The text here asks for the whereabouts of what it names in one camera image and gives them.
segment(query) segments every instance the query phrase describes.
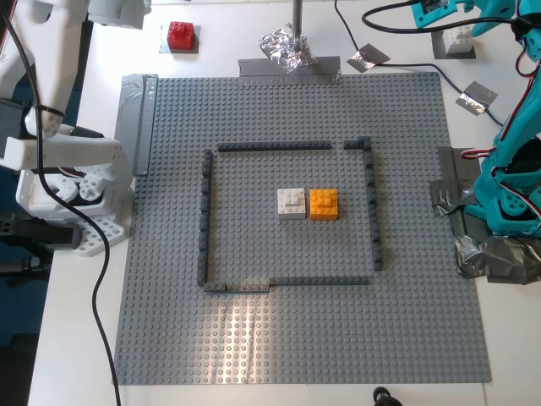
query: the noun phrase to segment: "red lego brick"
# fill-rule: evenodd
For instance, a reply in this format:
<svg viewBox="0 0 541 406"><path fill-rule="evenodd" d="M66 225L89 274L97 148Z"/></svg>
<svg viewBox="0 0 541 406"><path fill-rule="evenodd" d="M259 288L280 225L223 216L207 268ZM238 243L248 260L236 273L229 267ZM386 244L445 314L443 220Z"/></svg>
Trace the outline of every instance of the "red lego brick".
<svg viewBox="0 0 541 406"><path fill-rule="evenodd" d="M167 44L172 51L191 51L194 46L195 31L192 23L173 21L167 32Z"/></svg>

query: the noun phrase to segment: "metal pole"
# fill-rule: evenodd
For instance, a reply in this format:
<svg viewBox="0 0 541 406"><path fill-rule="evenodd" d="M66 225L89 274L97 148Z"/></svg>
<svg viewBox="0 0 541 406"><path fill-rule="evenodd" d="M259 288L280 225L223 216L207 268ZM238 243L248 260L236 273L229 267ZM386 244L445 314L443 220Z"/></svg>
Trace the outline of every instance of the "metal pole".
<svg viewBox="0 0 541 406"><path fill-rule="evenodd" d="M303 0L293 0L293 46L300 51L301 30L303 29Z"/></svg>

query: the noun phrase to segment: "white lego brick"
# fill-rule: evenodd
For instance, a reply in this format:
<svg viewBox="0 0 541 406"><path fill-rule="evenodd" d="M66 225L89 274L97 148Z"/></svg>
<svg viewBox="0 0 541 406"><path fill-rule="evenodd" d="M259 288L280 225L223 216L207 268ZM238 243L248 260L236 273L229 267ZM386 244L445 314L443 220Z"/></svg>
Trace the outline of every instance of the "white lego brick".
<svg viewBox="0 0 541 406"><path fill-rule="evenodd" d="M458 27L445 30L443 43L447 54L470 52L473 48L472 29L470 27Z"/></svg>
<svg viewBox="0 0 541 406"><path fill-rule="evenodd" d="M278 219L303 220L306 218L306 197L304 189L279 189Z"/></svg>

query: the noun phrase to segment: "gray lego baseplate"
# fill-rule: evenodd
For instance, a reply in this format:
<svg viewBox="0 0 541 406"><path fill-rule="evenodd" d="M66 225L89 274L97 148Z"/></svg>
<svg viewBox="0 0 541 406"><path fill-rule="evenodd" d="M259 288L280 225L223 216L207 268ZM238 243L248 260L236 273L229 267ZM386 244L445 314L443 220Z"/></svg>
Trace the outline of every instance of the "gray lego baseplate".
<svg viewBox="0 0 541 406"><path fill-rule="evenodd" d="M205 149L228 142L330 140L334 150L310 152L321 158L323 173L329 168L325 154L361 153L343 150L344 140L360 135L372 144L373 209L383 254L372 284L278 286L256 294L207 293L198 286ZM160 80L150 171L136 187L119 317L121 384L489 381L475 285L456 274L448 221L432 214L429 183L441 178L438 148L446 145L437 74L344 76L342 85L265 88L243 88L238 79ZM234 163L237 153L223 157L235 175L223 182L255 186L244 163L264 154L240 154ZM293 167L307 159L294 151L269 154L291 157ZM335 163L342 181L357 182L347 180L347 170L359 160L337 156ZM289 184L281 169L268 168L281 187L303 187ZM264 208L257 194L244 199L248 205L240 203L253 213ZM274 215L274 195L270 207ZM215 218L211 228L216 220L222 227L233 222L224 232L258 239L263 219L235 214ZM289 232L309 241L296 223L287 224ZM317 256L304 252L298 257L303 264L317 263ZM245 272L257 275L249 267Z"/></svg>

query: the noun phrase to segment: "white table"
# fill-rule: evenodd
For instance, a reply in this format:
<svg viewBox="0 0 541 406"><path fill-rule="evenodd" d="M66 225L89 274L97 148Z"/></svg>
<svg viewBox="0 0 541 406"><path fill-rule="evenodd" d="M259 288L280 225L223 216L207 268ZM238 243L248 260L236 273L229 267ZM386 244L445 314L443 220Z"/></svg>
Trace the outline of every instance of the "white table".
<svg viewBox="0 0 541 406"><path fill-rule="evenodd" d="M340 3L359 46L372 43L393 63L433 62L430 35L397 36L373 31L360 17L381 0ZM121 79L125 74L161 77L238 76L238 60L262 58L256 46L265 34L291 20L290 3L154 6L142 31L96 25L92 35L79 125L113 137ZM460 19L460 15L451 19ZM202 25L199 55L158 53L160 26L171 20ZM385 23L413 26L408 9L389 12ZM339 55L342 72L353 46L332 3L305 3L303 33L315 56ZM477 61L437 61L459 87L472 81L500 94L491 107L503 120L525 88L514 62L520 52L507 26L476 41ZM404 69L373 69L369 74ZM474 117L455 104L457 93L443 83L445 109L455 147L489 146L497 127L486 115ZM129 208L125 210L129 218ZM118 312L128 242L112 249L112 259L99 295L101 318L115 346ZM102 255L83 259L55 255L41 327L30 406L113 405L114 394L105 352L91 311L90 294ZM406 406L509 406L538 403L541 351L541 283L530 286L487 284L477 280L493 381L490 384L386 385ZM375 385L214 385L122 387L128 406L178 405L370 405Z"/></svg>

